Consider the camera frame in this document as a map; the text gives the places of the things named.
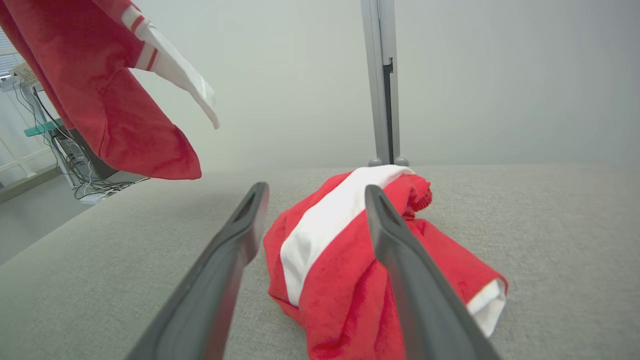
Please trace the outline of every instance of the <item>electrical cable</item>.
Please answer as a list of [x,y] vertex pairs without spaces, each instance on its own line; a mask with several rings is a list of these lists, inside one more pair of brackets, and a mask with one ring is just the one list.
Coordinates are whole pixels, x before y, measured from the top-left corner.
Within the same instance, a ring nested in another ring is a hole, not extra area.
[[[33,107],[33,105],[31,105],[31,103],[29,101],[27,101],[26,97],[24,96],[24,92],[22,92],[22,78],[20,79],[20,94],[22,95],[22,99],[24,99],[24,101],[29,105],[29,107],[31,108],[31,110],[29,110],[29,108],[22,103],[22,101],[20,101],[20,99],[18,98],[18,91],[15,88],[15,82],[12,83],[12,87],[13,87],[13,91],[15,92],[15,98],[16,100],[18,100],[18,102],[20,103],[20,105],[22,105],[25,109],[27,109],[27,111],[29,111],[32,115],[33,115],[33,120],[35,121],[35,126],[36,128],[38,128],[39,126],[44,127],[44,130],[46,131],[46,127],[44,126],[44,124],[41,124],[38,121],[38,117],[35,115],[35,109]],[[76,146],[78,146],[83,153],[85,154],[86,157],[86,149],[83,146],[80,146],[73,138],[69,137],[63,130],[62,128],[60,128],[60,126],[58,126],[58,124],[56,123],[55,119],[53,118],[53,116],[51,116],[51,114],[49,113],[49,111],[47,110],[47,108],[44,106],[44,104],[42,103],[42,100],[40,99],[40,97],[38,96],[38,92],[33,89],[33,95],[34,98],[38,101],[38,103],[40,104],[41,108],[44,110],[44,112],[47,114],[47,116],[51,119],[51,121],[54,124],[54,127],[67,139],[71,140]],[[52,151],[56,151],[59,155],[60,158],[68,165],[69,169],[71,169],[72,174],[66,174],[64,172],[60,172],[58,171],[58,167],[60,167],[60,163],[58,162],[58,157],[54,156],[56,158],[56,172],[59,174],[65,174],[68,176],[74,175],[78,182],[80,183],[80,185],[78,185],[77,187],[75,187],[74,190],[74,198],[76,198],[77,200],[80,200],[86,196],[92,195],[92,194],[96,194],[96,193],[103,193],[103,194],[110,194],[110,193],[116,193],[119,191],[122,191],[126,188],[128,188],[129,186],[133,185],[133,184],[137,184],[140,183],[142,181],[148,180],[149,177],[145,177],[143,179],[140,179],[138,181],[132,182],[132,181],[118,181],[118,182],[113,182],[113,181],[109,181],[106,179],[101,179],[100,177],[93,177],[93,167],[91,164],[91,160],[89,160],[89,158],[86,158],[87,162],[88,162],[88,166],[89,166],[89,180],[87,181],[87,178],[80,172],[80,170],[77,168],[79,163],[83,163],[84,161],[76,161],[75,159],[72,159],[72,154],[69,155],[64,155],[60,149],[57,146],[54,146],[52,144],[51,141],[49,141],[49,139],[44,136],[44,133],[40,133],[42,135],[42,138],[44,139],[43,143],[48,146],[49,148],[51,148]],[[83,190],[83,196],[78,197],[78,191],[80,190],[80,188],[84,187]],[[92,188],[93,190],[98,190],[96,192],[90,192],[90,193],[86,193],[87,188]]]
[[[18,98],[18,90],[15,88],[15,81],[13,83],[11,83],[12,87],[13,87],[13,92],[15,92],[15,99],[18,100],[18,102],[20,103],[20,105],[22,105],[23,108],[27,109],[28,112],[30,112],[33,115],[33,120],[35,121],[35,127],[38,128],[39,126],[43,126],[37,119],[36,115],[35,115],[35,111],[33,110],[33,106],[27,101],[27,104],[29,104],[29,106],[31,107],[32,110],[29,110],[29,108],[27,108],[27,106],[25,104],[22,103],[22,101],[20,101],[20,99]],[[20,78],[20,93],[22,93],[22,78]],[[41,134],[43,140],[43,143],[48,146],[49,148],[51,148],[52,151],[57,151],[58,154],[60,154],[61,158],[64,158],[65,156],[62,154],[62,152],[58,149],[58,147],[53,146],[53,144],[49,141],[49,139],[47,139],[46,136],[44,136],[44,134]],[[66,174],[64,172],[60,172],[58,170],[58,168],[60,167],[60,163],[58,162],[58,157],[54,156],[54,158],[56,158],[56,172],[59,174],[63,174],[63,175],[67,175],[70,176],[71,174]]]

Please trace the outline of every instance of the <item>red cloth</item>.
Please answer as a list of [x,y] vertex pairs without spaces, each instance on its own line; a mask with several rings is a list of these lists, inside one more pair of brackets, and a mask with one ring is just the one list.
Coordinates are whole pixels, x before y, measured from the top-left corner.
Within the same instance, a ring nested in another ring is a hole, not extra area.
[[[346,183],[351,174],[337,175],[327,180],[318,191],[282,213],[267,232],[264,248],[271,276],[269,294],[286,315],[306,330],[307,350],[311,359],[397,360],[403,358],[405,352],[396,305],[387,271],[375,260],[364,210],[356,214],[313,261],[303,280],[298,305],[291,304],[291,294],[287,291],[283,263],[291,261],[282,259],[285,241],[296,236],[304,238],[307,230],[314,232],[311,234],[315,236],[313,241],[321,239],[321,234],[316,233],[331,227],[331,218],[323,220],[330,211],[313,213],[315,210],[309,210],[325,197],[328,199],[331,196],[329,194],[341,183]],[[354,187],[356,202],[364,197],[365,186]],[[431,202],[431,190],[425,179],[415,174],[401,174],[383,189],[465,304],[496,279],[506,284],[503,276],[435,226],[415,218],[415,212]],[[343,200],[339,202],[345,206],[353,202],[344,193],[340,196]],[[334,201],[328,209],[337,210],[335,204]],[[318,222],[318,227],[311,229],[303,225],[303,217],[307,217],[307,224]],[[307,249],[308,246],[300,247],[302,259],[308,259],[309,253],[314,253],[314,249]]]
[[4,0],[0,24],[65,126],[111,167],[197,179],[198,156],[128,68],[144,42],[120,21],[128,0]]

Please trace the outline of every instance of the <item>white cuff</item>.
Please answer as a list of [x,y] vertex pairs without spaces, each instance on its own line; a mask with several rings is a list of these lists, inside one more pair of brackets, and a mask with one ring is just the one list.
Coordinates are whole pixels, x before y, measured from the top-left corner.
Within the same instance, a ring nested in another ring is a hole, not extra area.
[[467,310],[487,338],[493,334],[506,302],[504,282],[496,279],[480,290],[467,304]]

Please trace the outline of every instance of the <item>hanging red garment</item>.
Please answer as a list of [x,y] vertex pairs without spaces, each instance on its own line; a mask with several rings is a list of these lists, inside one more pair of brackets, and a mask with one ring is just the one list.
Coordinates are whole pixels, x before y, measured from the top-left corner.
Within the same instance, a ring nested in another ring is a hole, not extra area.
[[489,336],[506,303],[505,278],[435,226],[415,218],[431,202],[425,179],[407,167],[365,167],[327,180],[283,212],[264,237],[269,294],[307,332],[309,358],[406,359],[391,282],[369,235],[368,184],[383,188]]
[[196,179],[198,156],[129,68],[187,90],[218,127],[213,91],[129,0],[3,0],[0,24],[68,129],[109,166]]

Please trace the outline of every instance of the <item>teal shelf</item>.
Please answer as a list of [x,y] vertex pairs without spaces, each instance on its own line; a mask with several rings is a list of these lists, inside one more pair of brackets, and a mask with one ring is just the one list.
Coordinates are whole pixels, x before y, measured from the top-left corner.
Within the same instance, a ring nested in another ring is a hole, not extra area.
[[[62,124],[62,120],[61,119],[56,119],[56,123],[59,126],[64,126]],[[44,125],[38,125],[35,127],[30,127],[29,129],[24,130],[24,134],[30,138],[32,136],[36,136],[36,135],[40,135],[46,131],[50,131],[56,129],[56,125],[53,123],[53,121],[47,121]]]

